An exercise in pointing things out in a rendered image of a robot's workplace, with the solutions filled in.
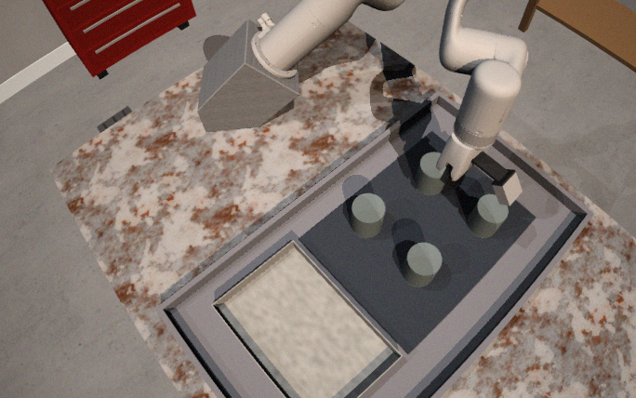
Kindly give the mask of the clear glass jar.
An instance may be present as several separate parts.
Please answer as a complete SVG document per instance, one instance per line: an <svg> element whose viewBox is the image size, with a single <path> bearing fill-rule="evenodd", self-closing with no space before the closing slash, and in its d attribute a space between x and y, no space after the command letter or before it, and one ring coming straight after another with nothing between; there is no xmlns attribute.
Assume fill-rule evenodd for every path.
<svg viewBox="0 0 636 398"><path fill-rule="evenodd" d="M357 196L351 205L351 229L363 238L376 236L382 227L385 204L373 193Z"/></svg>
<svg viewBox="0 0 636 398"><path fill-rule="evenodd" d="M492 236L509 214L507 206L500 205L497 196L482 196L468 218L470 231L478 237Z"/></svg>
<svg viewBox="0 0 636 398"><path fill-rule="evenodd" d="M442 266L442 255L429 243L413 245L405 258L402 275L411 286L428 285Z"/></svg>
<svg viewBox="0 0 636 398"><path fill-rule="evenodd" d="M420 192L426 195L438 194L444 187L440 178L446 167L442 170L436 168L439 156L440 153L426 153L420 160L415 185Z"/></svg>

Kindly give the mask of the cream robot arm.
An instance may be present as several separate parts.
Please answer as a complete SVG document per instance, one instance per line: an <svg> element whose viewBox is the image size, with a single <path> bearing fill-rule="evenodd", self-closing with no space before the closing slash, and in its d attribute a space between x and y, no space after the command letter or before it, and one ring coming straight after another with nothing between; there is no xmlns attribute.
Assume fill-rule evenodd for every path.
<svg viewBox="0 0 636 398"><path fill-rule="evenodd" d="M276 24L268 13L261 15L258 24L262 30L252 37L251 46L269 73L290 79L297 73L298 63L341 28L359 5L390 11L403 1L300 0ZM518 37L462 26L468 1L449 0L439 59L446 70L471 75L455 131L469 145L485 147L496 140L519 95L529 53ZM500 205L510 206L523 192L516 171L504 168L485 152L471 162L494 180Z"/></svg>

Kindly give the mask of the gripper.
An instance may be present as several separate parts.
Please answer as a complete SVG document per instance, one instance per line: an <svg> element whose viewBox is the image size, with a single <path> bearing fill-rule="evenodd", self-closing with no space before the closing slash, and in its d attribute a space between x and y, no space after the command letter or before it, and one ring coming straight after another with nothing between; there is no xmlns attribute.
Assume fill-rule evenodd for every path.
<svg viewBox="0 0 636 398"><path fill-rule="evenodd" d="M479 153L486 152L487 148L492 144L485 147L469 145L457 135L454 124L454 132L444 145L436 164L436 168L439 170L446 166L440 180L456 189L462 183L465 173L473 166L471 160Z"/></svg>

